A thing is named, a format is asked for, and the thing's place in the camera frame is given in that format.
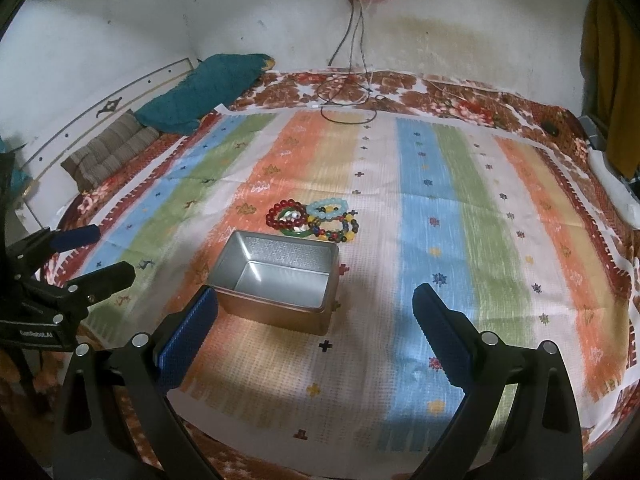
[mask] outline green stripe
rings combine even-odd
[[[530,347],[534,343],[530,296],[508,226],[476,170],[464,134],[453,126],[432,128],[460,201],[466,260],[478,306],[478,318],[472,321],[478,332],[491,330],[507,344]],[[495,443],[501,436],[515,391],[515,386],[505,388],[487,442]]]
[[[120,260],[129,262],[136,268],[136,281],[126,291],[115,294],[108,300],[97,305],[87,319],[92,330],[95,330],[104,339],[112,340],[117,328],[124,322],[126,313],[132,309],[144,308],[136,304],[143,295],[145,289],[153,280],[161,266],[163,255],[172,247],[175,229],[181,222],[198,214],[199,206],[193,203],[200,202],[211,195],[212,188],[217,185],[223,173],[236,161],[238,156],[254,140],[257,132],[269,124],[274,114],[256,114],[247,116],[236,126],[235,130],[228,134],[226,139],[215,148],[210,149],[202,161],[193,168],[189,176],[180,181],[174,191],[167,197],[154,215],[146,221],[133,239],[131,245],[125,249]],[[155,265],[139,269],[140,260],[153,260]],[[129,296],[130,300],[118,306],[119,296]]]

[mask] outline bed sheet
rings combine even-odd
[[[134,264],[136,283],[86,323],[104,345],[120,345],[184,305],[234,229],[268,232],[274,202],[342,197],[360,232],[340,245],[328,335],[222,313],[171,394],[178,413],[240,452],[316,475],[413,470],[462,400],[411,314],[414,288],[430,282],[479,330],[522,346],[558,343],[588,448],[636,393],[637,261],[632,234],[581,166],[584,142],[566,138],[572,116],[385,72],[363,110],[325,112],[357,121],[379,110],[345,126],[305,98],[331,77],[267,74],[235,112],[210,114],[192,137],[163,139],[117,186],[83,196],[65,226],[91,221],[103,238],[52,260],[49,281]],[[345,98],[357,98],[357,82]],[[557,137],[543,133],[544,121]]]

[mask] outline beads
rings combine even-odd
[[[317,216],[321,220],[334,220],[347,212],[347,201],[341,198],[327,198],[318,200],[306,206],[310,215]]]
[[[340,242],[345,243],[353,240],[355,238],[356,233],[358,232],[358,223],[355,220],[348,222],[345,216],[338,216],[335,220],[339,221],[342,224],[342,229],[338,229],[335,231],[331,231],[329,229],[322,229],[320,224],[325,222],[326,220],[322,220],[320,218],[312,218],[311,220],[307,220],[309,228],[311,232],[318,238],[319,240],[327,240],[329,242],[334,242],[339,244]]]
[[[348,207],[347,201],[341,198],[319,200],[308,206],[289,198],[276,202],[264,216],[264,220],[269,227],[279,230],[285,236],[306,237],[313,234],[319,240],[339,244],[353,240],[360,228],[354,218],[357,212],[347,212]],[[321,224],[333,220],[340,222],[342,228],[321,228]]]
[[[264,221],[269,227],[278,229],[285,235],[309,236],[311,232],[307,232],[308,228],[303,228],[307,217],[306,207],[290,198],[275,203],[264,216]]]

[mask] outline open metal box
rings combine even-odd
[[[324,335],[338,287],[338,246],[331,242],[235,231],[209,274],[230,314]]]

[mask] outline yellow curtain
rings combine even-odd
[[[607,158],[631,178],[640,164],[640,38],[613,0],[591,0],[582,66],[594,76],[586,112],[603,126]]]

